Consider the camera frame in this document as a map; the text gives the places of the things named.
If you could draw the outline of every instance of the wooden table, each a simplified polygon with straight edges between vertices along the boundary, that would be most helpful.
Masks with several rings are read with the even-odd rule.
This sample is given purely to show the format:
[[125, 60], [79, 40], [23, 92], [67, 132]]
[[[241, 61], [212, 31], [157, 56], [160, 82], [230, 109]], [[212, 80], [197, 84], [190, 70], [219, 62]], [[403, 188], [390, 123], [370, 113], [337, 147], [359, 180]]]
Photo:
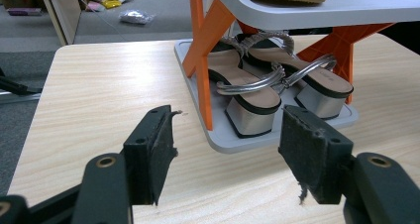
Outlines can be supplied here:
[[[319, 36], [295, 37], [299, 51]], [[136, 206], [136, 223], [343, 223], [341, 205], [299, 205], [300, 187], [278, 144], [224, 155], [204, 136], [175, 42], [74, 45], [57, 51], [9, 194], [32, 206], [80, 183], [84, 166], [118, 153], [151, 109], [170, 104], [179, 156], [159, 206]], [[420, 185], [420, 57], [374, 35], [355, 46], [355, 126], [340, 131], [354, 155], [399, 162]]]

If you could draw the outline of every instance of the white shelf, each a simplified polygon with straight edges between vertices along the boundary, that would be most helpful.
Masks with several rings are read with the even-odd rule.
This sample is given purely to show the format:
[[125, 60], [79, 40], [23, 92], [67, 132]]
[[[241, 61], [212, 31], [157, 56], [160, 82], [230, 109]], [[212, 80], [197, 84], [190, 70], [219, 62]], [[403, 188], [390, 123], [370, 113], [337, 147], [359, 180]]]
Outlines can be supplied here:
[[[192, 40], [176, 41], [175, 54], [178, 59], [179, 66], [181, 67], [181, 70], [183, 72], [186, 84], [188, 85], [189, 92], [191, 93], [192, 99], [194, 100], [195, 107], [197, 111], [200, 111], [198, 102], [197, 80], [195, 74], [189, 78], [185, 75], [184, 70], [182, 68], [182, 62], [185, 59], [191, 42]], [[294, 101], [294, 97], [299, 91], [298, 88], [291, 87], [281, 94], [281, 106], [275, 113], [274, 122], [270, 133], [259, 137], [240, 139], [236, 135], [234, 129], [232, 128], [232, 125], [230, 124], [225, 114], [225, 109], [228, 106], [228, 103], [230, 99], [232, 99], [232, 97], [222, 96], [218, 94], [216, 91], [217, 88], [214, 83], [210, 84], [210, 90], [213, 131], [209, 131], [206, 129], [206, 126], [204, 125], [201, 116], [200, 121], [210, 146], [214, 150], [225, 154], [238, 153], [266, 146], [278, 146], [278, 143], [280, 141], [281, 123], [283, 116], [282, 107], [285, 104], [297, 106], [296, 102]], [[352, 126], [358, 119], [358, 111], [350, 105], [344, 105], [340, 112], [340, 115], [337, 118], [328, 120], [327, 123], [338, 129]]]
[[220, 0], [243, 23], [264, 30], [420, 21], [420, 0], [326, 0], [322, 4], [270, 4]]

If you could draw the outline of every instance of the orange shoe rack leg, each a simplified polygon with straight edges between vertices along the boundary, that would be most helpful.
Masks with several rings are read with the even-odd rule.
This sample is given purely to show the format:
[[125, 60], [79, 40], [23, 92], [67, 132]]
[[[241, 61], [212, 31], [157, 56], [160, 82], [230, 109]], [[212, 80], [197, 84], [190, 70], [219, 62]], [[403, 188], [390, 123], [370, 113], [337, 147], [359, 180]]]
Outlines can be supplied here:
[[204, 18], [203, 0], [190, 0], [193, 41], [182, 63], [185, 74], [197, 79], [200, 113], [207, 130], [213, 130], [207, 56], [235, 21], [235, 16], [214, 0]]
[[[319, 56], [333, 54], [337, 59], [334, 72], [353, 83], [353, 44], [392, 24], [370, 24], [335, 27], [333, 32], [297, 55], [306, 61], [313, 61]], [[346, 101], [352, 102], [352, 96]]]

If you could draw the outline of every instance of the sandal heel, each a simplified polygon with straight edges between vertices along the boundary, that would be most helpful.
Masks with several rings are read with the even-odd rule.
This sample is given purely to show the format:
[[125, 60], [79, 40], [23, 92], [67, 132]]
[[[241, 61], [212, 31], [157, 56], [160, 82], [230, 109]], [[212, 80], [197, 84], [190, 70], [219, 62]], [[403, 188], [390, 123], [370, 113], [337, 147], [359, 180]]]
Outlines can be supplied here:
[[328, 120], [340, 115], [346, 98], [334, 98], [320, 93], [306, 85], [294, 98], [297, 104], [315, 113], [318, 117]]
[[240, 138], [257, 137], [271, 132], [275, 112], [257, 114], [245, 109], [235, 98], [232, 98], [225, 110], [229, 121]]

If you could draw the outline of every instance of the shoe rack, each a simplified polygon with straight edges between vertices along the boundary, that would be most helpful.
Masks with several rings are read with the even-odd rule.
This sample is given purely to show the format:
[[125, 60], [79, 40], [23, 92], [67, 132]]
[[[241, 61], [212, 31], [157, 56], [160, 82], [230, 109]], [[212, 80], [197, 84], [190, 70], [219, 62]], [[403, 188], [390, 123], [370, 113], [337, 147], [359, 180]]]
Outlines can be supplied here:
[[[420, 20], [419, 0], [326, 0], [319, 5], [304, 7], [273, 6], [259, 0], [213, 0], [206, 15], [203, 11], [203, 0], [190, 0], [190, 6], [193, 39], [179, 41], [175, 46], [175, 53], [190, 92], [196, 100], [197, 110], [201, 115], [201, 122], [207, 132], [209, 142], [211, 145], [213, 143], [213, 148], [222, 153], [239, 152], [269, 143], [273, 145], [279, 138], [279, 132], [272, 138], [264, 135], [255, 138], [254, 141], [251, 141], [254, 138], [237, 141], [230, 134], [213, 136], [215, 125], [220, 127], [223, 120], [220, 116], [224, 114], [222, 112], [222, 115], [215, 115], [217, 110], [215, 106], [223, 103], [212, 101], [218, 98], [211, 95], [214, 89], [209, 82], [207, 55], [235, 20], [244, 33], [256, 33], [257, 29], [334, 27], [333, 33], [298, 55], [304, 60], [312, 61], [324, 54], [333, 54], [338, 61], [334, 72], [350, 83], [353, 82], [354, 43], [393, 23]], [[357, 111], [350, 105], [351, 97], [347, 103], [348, 105], [344, 108], [346, 110], [344, 113], [347, 114], [346, 121], [337, 123], [331, 121], [333, 126], [349, 126], [358, 119]], [[220, 140], [221, 136], [224, 137], [222, 145], [216, 141]]]

